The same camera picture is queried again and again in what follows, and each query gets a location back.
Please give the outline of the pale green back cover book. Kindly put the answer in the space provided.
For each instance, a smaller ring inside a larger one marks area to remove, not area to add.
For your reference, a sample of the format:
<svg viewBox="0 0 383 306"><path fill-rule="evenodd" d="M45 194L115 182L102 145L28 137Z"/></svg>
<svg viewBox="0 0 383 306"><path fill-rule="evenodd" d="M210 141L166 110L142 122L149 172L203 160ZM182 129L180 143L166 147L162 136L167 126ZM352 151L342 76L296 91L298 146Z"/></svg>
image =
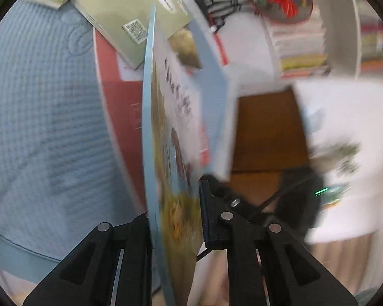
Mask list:
<svg viewBox="0 0 383 306"><path fill-rule="evenodd" d="M191 21L182 0L73 0L73 5L135 69L145 59L152 7L166 38Z"/></svg>

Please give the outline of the potted green plant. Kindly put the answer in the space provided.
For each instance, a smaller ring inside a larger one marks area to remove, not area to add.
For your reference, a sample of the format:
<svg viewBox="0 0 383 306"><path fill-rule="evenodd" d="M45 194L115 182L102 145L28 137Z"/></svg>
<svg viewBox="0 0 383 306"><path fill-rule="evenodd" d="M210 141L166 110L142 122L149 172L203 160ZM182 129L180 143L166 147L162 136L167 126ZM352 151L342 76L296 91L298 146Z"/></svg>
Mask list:
<svg viewBox="0 0 383 306"><path fill-rule="evenodd" d="M358 142L338 142L333 145L332 151L336 158L336 171L339 176L353 175L359 170L356 156L360 152Z"/></svg>

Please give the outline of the brown wooden door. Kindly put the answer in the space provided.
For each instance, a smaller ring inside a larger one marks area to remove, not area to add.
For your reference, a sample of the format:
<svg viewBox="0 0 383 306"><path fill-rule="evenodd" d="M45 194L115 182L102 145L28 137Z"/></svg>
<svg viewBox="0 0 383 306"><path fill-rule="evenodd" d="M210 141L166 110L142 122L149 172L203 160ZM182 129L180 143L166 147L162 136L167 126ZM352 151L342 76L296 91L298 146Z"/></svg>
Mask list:
<svg viewBox="0 0 383 306"><path fill-rule="evenodd" d="M307 181L308 166L306 136L291 86L238 99L228 182L233 191L257 207L277 191Z"/></svg>

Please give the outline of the light blue table mat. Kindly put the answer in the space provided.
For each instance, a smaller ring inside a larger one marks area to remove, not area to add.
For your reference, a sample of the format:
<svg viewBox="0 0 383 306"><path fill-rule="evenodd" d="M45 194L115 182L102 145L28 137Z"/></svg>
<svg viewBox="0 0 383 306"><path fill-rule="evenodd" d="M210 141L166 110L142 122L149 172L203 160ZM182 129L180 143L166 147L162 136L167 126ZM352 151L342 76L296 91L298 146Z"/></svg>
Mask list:
<svg viewBox="0 0 383 306"><path fill-rule="evenodd" d="M41 281L101 222L141 212L104 117L93 28L17 0L0 22L0 268Z"/></svg>

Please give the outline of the white bookshelf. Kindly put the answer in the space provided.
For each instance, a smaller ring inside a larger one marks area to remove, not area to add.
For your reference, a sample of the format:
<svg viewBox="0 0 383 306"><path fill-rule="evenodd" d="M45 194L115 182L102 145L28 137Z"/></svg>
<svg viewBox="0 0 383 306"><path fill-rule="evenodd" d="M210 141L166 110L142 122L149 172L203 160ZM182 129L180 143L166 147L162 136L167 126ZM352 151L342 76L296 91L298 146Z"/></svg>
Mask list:
<svg viewBox="0 0 383 306"><path fill-rule="evenodd" d="M383 20L367 0L195 0L240 84L383 83Z"/></svg>

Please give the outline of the salmon red poetry book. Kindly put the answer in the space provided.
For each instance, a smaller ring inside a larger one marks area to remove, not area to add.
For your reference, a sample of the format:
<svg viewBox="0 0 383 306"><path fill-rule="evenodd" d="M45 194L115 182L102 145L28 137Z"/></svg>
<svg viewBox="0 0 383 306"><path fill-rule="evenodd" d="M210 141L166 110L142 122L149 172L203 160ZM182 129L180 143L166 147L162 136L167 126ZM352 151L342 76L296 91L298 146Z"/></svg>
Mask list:
<svg viewBox="0 0 383 306"><path fill-rule="evenodd" d="M143 69L133 70L102 36L92 29L99 92L109 135L137 213L147 201L142 168Z"/></svg>

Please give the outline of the round embroidered fan on stand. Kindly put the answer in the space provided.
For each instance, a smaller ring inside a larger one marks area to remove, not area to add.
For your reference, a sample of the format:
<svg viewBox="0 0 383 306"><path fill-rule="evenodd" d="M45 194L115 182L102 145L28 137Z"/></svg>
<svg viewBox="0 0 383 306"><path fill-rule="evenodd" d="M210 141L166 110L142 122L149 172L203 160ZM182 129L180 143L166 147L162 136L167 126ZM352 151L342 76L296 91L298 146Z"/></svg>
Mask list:
<svg viewBox="0 0 383 306"><path fill-rule="evenodd" d="M230 15L250 7L261 15L280 24L294 25L310 19L313 0L194 0L208 21L212 31L219 32Z"/></svg>

